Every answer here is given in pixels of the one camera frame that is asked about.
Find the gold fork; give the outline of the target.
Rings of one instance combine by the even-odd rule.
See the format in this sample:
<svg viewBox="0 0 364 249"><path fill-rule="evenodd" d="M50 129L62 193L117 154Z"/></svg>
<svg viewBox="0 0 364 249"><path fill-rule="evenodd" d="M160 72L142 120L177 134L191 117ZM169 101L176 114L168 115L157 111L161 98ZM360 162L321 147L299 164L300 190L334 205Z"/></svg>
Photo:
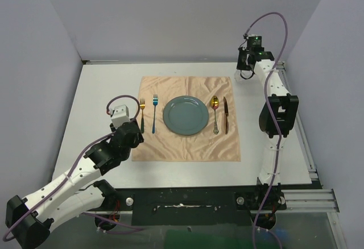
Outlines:
<svg viewBox="0 0 364 249"><path fill-rule="evenodd" d="M140 99L140 109L141 109L141 112L142 112L141 122L140 122L140 131L141 131L141 133L144 133L144 109L145 109L145 106L146 106L145 100L144 100L144 98L141 98Z"/></svg>

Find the blue fork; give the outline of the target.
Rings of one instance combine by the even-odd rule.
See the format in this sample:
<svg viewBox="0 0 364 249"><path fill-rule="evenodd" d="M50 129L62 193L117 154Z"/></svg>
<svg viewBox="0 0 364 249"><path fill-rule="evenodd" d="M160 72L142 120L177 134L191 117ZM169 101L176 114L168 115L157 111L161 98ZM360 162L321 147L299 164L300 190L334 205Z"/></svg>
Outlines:
<svg viewBox="0 0 364 249"><path fill-rule="evenodd" d="M154 106L153 122L152 122L152 133L155 133L155 119L156 119L156 107L158 105L158 95L154 94L152 98L152 104Z"/></svg>

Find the iridescent gold spoon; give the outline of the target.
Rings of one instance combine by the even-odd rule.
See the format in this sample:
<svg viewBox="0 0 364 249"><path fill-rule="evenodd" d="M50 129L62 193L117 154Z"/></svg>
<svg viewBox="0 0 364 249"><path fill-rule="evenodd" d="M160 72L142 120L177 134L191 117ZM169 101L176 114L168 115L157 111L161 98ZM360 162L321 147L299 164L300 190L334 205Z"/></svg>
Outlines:
<svg viewBox="0 0 364 249"><path fill-rule="evenodd" d="M219 100L217 96L213 96L210 100L210 106L214 111L214 128L213 133L217 135L219 133L218 124L217 124L217 109L219 107Z"/></svg>

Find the copper table knife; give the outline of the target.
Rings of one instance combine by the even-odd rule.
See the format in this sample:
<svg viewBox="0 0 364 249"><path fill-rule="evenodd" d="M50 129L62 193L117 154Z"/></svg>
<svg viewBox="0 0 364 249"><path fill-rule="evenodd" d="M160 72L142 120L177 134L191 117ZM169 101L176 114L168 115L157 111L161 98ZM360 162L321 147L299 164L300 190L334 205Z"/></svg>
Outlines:
<svg viewBox="0 0 364 249"><path fill-rule="evenodd" d="M225 134L228 134L229 132L229 109L228 109L228 102L226 97L223 97L223 101L224 101L224 114L225 114Z"/></svg>

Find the teal round plate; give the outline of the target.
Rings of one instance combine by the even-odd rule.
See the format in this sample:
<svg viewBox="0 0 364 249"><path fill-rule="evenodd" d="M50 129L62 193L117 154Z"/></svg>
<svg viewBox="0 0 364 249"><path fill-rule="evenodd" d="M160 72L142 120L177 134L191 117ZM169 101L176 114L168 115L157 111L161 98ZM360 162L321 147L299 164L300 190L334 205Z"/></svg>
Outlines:
<svg viewBox="0 0 364 249"><path fill-rule="evenodd" d="M171 132L181 136L198 134L207 126L208 121L208 109L196 97L175 97L163 109L164 124Z"/></svg>

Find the peach satin cloth napkin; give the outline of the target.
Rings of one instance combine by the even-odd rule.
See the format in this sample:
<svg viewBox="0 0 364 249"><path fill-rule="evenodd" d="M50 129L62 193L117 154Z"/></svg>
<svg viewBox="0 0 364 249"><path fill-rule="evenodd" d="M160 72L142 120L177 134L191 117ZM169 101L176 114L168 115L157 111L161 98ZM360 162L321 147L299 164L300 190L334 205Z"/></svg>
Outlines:
<svg viewBox="0 0 364 249"><path fill-rule="evenodd" d="M153 95L158 95L155 133L152 133ZM192 96L206 105L209 113L207 126L198 134L181 136L171 132L163 122L163 109L168 101L179 96ZM214 111L210 100L217 96L217 124L219 133L213 133ZM144 143L133 150L133 161L240 161L241 151L233 84L229 77L144 76L140 82L139 97L144 98ZM225 134L224 101L229 109L229 132Z"/></svg>

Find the clear drinking glass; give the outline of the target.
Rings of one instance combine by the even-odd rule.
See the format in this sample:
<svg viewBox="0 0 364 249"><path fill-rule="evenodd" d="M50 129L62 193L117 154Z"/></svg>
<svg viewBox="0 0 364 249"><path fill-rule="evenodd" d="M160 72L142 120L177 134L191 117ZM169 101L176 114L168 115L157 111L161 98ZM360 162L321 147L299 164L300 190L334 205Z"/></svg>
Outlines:
<svg viewBox="0 0 364 249"><path fill-rule="evenodd" d="M243 83L244 81L251 79L252 74L253 73L251 71L236 70L234 73L234 79L238 83Z"/></svg>

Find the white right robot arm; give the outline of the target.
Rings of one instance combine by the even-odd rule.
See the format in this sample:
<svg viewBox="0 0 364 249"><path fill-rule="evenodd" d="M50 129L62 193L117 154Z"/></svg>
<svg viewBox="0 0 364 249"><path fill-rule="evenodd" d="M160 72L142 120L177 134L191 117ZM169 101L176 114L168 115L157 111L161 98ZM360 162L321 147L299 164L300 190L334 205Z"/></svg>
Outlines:
<svg viewBox="0 0 364 249"><path fill-rule="evenodd" d="M299 99L284 86L273 54L262 46L262 37L246 34L244 40L238 48L236 78L244 81L257 77L262 84L265 104L258 124L266 144L258 182L274 186L280 184L280 156L295 124Z"/></svg>

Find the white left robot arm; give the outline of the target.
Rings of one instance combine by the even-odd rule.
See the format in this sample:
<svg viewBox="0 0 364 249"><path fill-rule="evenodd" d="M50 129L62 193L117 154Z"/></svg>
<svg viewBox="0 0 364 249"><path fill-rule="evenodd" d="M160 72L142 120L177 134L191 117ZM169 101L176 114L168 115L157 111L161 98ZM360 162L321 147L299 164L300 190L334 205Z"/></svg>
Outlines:
<svg viewBox="0 0 364 249"><path fill-rule="evenodd" d="M50 213L82 186L118 167L142 142L139 126L131 120L88 145L63 176L25 198L16 195L8 200L8 233L22 248L39 246L50 234Z"/></svg>

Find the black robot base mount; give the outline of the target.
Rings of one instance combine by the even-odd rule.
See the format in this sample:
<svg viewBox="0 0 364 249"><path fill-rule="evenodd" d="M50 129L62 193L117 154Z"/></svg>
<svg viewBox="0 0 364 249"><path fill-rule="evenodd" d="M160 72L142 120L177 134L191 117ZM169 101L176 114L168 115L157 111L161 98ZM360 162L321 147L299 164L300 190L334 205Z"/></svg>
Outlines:
<svg viewBox="0 0 364 249"><path fill-rule="evenodd" d="M272 220L287 208L279 186L258 185L117 189L93 211L107 214L117 204L133 226L250 226L257 211Z"/></svg>

